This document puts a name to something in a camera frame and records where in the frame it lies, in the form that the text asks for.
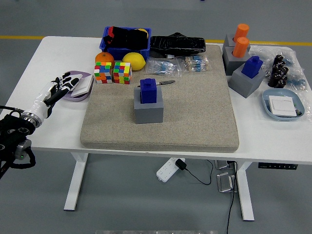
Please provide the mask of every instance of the black pouch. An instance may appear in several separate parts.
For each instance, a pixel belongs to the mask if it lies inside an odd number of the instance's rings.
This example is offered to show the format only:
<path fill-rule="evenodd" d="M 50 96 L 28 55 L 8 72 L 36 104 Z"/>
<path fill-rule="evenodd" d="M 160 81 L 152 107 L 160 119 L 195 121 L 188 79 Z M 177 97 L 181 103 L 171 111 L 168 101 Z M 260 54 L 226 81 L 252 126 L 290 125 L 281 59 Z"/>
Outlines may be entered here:
<path fill-rule="evenodd" d="M 191 38 L 180 33 L 151 37 L 150 50 L 162 55 L 188 56 L 206 51 L 204 38 Z"/>

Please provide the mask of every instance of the beige felt mat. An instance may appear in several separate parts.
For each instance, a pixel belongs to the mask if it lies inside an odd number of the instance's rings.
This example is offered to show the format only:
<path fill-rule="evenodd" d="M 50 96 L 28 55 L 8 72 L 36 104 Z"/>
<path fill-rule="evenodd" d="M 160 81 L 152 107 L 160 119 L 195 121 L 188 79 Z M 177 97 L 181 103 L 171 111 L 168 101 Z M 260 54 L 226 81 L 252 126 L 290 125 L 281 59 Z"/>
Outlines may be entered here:
<path fill-rule="evenodd" d="M 95 149 L 234 152 L 239 139 L 220 47 L 207 45 L 210 69 L 180 78 L 134 72 L 130 85 L 94 84 L 80 141 Z M 135 124 L 134 92 L 142 78 L 163 85 L 163 123 Z"/>

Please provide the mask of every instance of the orange cylinder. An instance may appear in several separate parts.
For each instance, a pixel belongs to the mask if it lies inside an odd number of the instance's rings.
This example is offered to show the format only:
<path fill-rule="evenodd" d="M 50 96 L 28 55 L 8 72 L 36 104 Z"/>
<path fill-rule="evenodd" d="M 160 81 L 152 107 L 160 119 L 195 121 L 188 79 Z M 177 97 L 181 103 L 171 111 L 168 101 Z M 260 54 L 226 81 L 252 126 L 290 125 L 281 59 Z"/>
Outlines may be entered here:
<path fill-rule="evenodd" d="M 240 23 L 236 29 L 236 33 L 233 38 L 233 41 L 236 43 L 238 38 L 241 38 L 241 37 L 246 38 L 248 31 L 249 31 L 249 25 Z"/>
<path fill-rule="evenodd" d="M 236 45 L 233 50 L 233 56 L 236 58 L 242 58 L 245 56 L 245 53 L 247 51 L 247 47 L 249 45 L 249 39 L 240 37 L 237 39 Z"/>

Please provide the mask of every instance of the blue plastic bin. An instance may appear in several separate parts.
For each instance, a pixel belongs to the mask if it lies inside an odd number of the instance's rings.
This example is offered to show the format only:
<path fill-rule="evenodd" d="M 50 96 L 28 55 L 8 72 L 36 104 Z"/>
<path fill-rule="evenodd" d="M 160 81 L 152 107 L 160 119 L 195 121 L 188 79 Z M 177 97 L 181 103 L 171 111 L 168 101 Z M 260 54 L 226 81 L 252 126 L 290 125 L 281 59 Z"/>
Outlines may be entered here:
<path fill-rule="evenodd" d="M 105 27 L 104 33 L 103 33 L 103 37 L 108 35 L 108 29 L 110 28 L 110 26 Z M 121 28 L 125 28 L 125 29 L 137 29 L 137 28 L 126 28 L 126 27 L 121 27 Z M 151 34 L 152 34 L 152 30 L 150 28 L 144 28 L 147 32 L 148 32 L 148 43 L 147 43 L 147 49 L 144 50 L 129 50 L 126 48 L 108 48 L 107 52 L 110 53 L 115 60 L 122 60 L 123 57 L 130 52 L 137 52 L 139 54 L 142 54 L 143 58 L 147 59 L 147 57 L 150 54 L 150 43 L 151 43 Z M 99 45 L 99 48 L 104 51 L 105 49 L 105 42 L 103 40 L 101 40 L 101 44 Z"/>

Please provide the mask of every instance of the lemon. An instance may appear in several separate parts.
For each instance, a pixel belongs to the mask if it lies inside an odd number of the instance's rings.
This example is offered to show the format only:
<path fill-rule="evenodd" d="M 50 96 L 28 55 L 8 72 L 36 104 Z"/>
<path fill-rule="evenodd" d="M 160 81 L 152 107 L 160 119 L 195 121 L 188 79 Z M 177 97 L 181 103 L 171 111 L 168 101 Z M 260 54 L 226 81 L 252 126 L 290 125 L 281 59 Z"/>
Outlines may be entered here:
<path fill-rule="evenodd" d="M 136 30 L 140 30 L 140 31 L 146 32 L 146 34 L 147 34 L 146 38 L 148 38 L 148 32 L 144 28 L 137 28 Z"/>
<path fill-rule="evenodd" d="M 133 71 L 141 70 L 146 64 L 143 56 L 137 52 L 127 53 L 122 61 L 131 63 Z"/>

